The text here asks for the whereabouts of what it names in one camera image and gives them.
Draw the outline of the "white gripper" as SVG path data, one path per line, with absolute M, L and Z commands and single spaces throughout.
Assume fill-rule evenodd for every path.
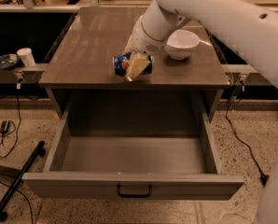
M 124 52 L 136 51 L 130 57 L 129 67 L 125 74 L 127 81 L 134 81 L 147 68 L 149 64 L 147 55 L 157 54 L 166 40 L 167 33 L 162 33 L 159 25 L 153 21 L 147 21 L 143 16 L 138 19 L 124 49 Z

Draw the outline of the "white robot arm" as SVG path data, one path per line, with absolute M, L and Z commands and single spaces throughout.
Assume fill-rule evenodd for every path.
M 278 89 L 278 12 L 242 0 L 153 0 L 133 27 L 125 50 L 134 80 L 175 30 L 199 21 Z

